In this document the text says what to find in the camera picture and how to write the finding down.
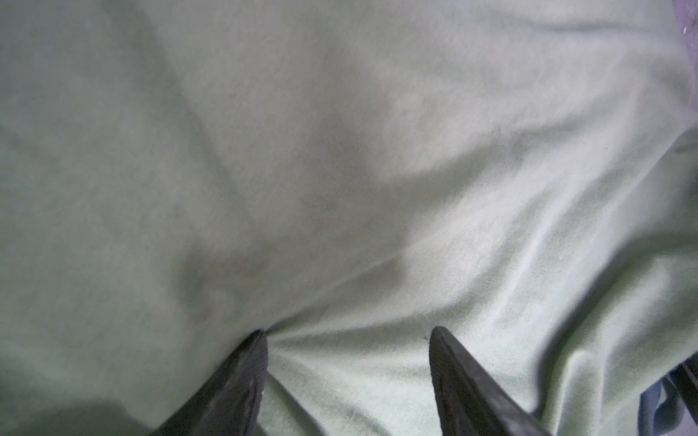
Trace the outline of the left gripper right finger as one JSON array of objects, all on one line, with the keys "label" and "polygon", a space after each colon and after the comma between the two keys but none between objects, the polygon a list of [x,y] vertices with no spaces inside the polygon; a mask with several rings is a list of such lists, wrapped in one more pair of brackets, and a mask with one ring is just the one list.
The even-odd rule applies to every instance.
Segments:
[{"label": "left gripper right finger", "polygon": [[443,326],[436,326],[431,332],[429,363],[444,435],[549,434]]}]

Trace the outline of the green tank top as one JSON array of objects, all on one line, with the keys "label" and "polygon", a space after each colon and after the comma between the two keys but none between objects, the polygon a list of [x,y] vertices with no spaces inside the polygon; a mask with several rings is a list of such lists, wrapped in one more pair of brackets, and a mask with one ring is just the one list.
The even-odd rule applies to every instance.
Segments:
[{"label": "green tank top", "polygon": [[554,435],[697,350],[668,1],[5,1],[1,432],[146,435],[257,330],[260,435],[437,435],[448,328]]}]

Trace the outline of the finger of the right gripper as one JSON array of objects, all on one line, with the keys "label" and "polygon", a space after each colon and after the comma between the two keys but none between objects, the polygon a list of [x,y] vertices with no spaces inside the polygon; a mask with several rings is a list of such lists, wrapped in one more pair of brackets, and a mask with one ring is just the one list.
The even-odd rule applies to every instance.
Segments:
[{"label": "finger of the right gripper", "polygon": [[697,411],[697,354],[680,363],[670,372],[676,390],[689,412]]}]

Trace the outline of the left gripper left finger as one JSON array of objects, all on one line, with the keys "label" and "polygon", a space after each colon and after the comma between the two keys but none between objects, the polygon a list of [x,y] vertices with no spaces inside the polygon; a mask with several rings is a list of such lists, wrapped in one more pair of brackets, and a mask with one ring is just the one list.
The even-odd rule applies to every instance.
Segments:
[{"label": "left gripper left finger", "polygon": [[268,366],[265,332],[255,331],[221,363],[155,436],[249,436],[256,432]]}]

